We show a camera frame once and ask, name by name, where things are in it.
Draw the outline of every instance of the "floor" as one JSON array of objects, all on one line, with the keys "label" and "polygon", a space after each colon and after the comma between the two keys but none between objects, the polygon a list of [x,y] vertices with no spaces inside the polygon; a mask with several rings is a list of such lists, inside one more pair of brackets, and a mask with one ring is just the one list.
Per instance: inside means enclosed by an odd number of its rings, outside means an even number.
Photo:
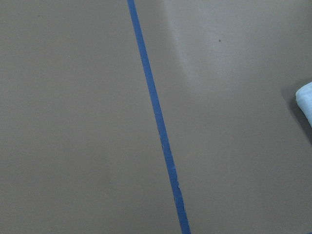
[{"label": "floor", "polygon": [[[127,2],[0,5],[0,233],[181,233]],[[311,232],[312,1],[136,6],[192,233]]]}]

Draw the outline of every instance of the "blue stripe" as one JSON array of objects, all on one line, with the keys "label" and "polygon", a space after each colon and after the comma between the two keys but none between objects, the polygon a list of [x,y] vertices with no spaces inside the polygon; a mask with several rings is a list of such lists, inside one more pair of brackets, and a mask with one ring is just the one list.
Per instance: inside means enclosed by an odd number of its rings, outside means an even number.
[{"label": "blue stripe", "polygon": [[147,56],[140,22],[137,16],[136,6],[134,3],[134,0],[127,0],[127,1],[129,5],[129,11],[130,11],[131,19],[132,19],[133,28],[134,28],[135,35],[136,35],[137,46],[141,55],[146,82],[147,82],[147,86],[148,86],[148,90],[150,93],[150,98],[151,98],[151,102],[152,102],[152,106],[153,106],[153,110],[155,114],[155,119],[156,119],[157,128],[159,132],[161,146],[162,146],[162,150],[165,156],[165,161],[167,165],[171,188],[172,188],[172,192],[173,192],[174,199],[175,199],[175,207],[176,207],[176,211],[179,217],[180,227],[181,227],[183,234],[190,234],[191,230],[189,226],[189,221],[186,216],[186,212],[184,210],[184,202],[183,202],[182,192],[179,187],[179,182],[177,179],[176,166],[175,166],[175,162],[172,157],[171,150],[170,150],[165,122],[162,116],[153,74],[152,74],[150,62]]}]

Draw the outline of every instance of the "light blue object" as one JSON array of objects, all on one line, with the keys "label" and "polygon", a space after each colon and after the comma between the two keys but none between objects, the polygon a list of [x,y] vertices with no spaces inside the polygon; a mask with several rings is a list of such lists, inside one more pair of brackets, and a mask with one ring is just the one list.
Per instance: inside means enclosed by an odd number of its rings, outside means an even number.
[{"label": "light blue object", "polygon": [[296,101],[312,126],[312,82],[296,92]]}]

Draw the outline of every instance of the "blue tape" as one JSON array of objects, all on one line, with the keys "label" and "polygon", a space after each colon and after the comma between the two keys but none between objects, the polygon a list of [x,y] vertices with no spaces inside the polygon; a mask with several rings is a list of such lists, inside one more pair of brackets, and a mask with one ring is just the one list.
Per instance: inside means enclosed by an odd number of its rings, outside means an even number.
[{"label": "blue tape", "polygon": [[148,90],[150,93],[150,98],[151,98],[151,102],[152,102],[152,106],[154,110],[154,115],[155,115],[155,119],[157,123],[161,146],[162,146],[162,150],[165,156],[165,161],[166,161],[167,170],[169,174],[169,180],[170,180],[172,192],[173,192],[174,199],[175,199],[175,207],[176,207],[176,211],[178,214],[180,227],[181,227],[183,234],[191,234],[189,221],[187,219],[186,212],[184,210],[182,192],[180,190],[179,182],[177,179],[176,166],[175,166],[175,162],[172,157],[171,150],[170,150],[165,122],[162,116],[162,112],[161,112],[161,108],[160,108],[160,104],[158,100],[158,95],[157,95],[157,91],[156,91],[156,87],[154,83],[154,78],[152,74],[152,69],[150,66],[150,62],[148,60],[141,26],[140,26],[140,22],[137,16],[135,2],[134,0],[127,0],[127,1],[129,5],[129,11],[130,11],[131,19],[132,19],[133,28],[134,28],[135,35],[136,35],[137,46],[140,52],[144,74],[145,74],[145,78],[146,78],[146,82],[147,82],[147,86],[148,86]]}]

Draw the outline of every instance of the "gray floor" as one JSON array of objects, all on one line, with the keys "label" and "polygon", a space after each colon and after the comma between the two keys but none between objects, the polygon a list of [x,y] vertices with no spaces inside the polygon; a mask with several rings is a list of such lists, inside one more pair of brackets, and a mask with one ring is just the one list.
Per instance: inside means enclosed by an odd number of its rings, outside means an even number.
[{"label": "gray floor", "polygon": [[[192,233],[312,232],[312,1],[136,4]],[[0,233],[180,233],[126,1],[0,6]]]}]

